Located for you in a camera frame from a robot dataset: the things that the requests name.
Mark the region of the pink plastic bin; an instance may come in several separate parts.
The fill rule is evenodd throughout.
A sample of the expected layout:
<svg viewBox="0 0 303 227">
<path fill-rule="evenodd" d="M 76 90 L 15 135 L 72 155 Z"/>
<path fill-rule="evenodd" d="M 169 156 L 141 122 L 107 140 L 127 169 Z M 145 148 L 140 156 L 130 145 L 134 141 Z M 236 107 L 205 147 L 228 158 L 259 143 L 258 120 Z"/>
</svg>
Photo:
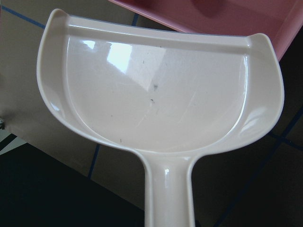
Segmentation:
<svg viewBox="0 0 303 227">
<path fill-rule="evenodd" d="M 266 34 L 280 60 L 303 25 L 301 0 L 115 0 L 114 4 L 176 31 Z"/>
</svg>

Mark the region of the beige plastic dustpan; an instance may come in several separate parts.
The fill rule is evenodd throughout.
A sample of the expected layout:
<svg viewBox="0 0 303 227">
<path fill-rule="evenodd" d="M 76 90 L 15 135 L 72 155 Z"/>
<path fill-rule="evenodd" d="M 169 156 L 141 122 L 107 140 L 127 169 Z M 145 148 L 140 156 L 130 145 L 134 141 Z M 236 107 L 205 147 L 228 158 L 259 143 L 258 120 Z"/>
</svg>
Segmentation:
<svg viewBox="0 0 303 227">
<path fill-rule="evenodd" d="M 147 227 L 193 227 L 197 160 L 259 140 L 284 105 L 265 34 L 160 31 L 61 9 L 45 26 L 36 75 L 45 105 L 64 126 L 141 160 Z"/>
</svg>

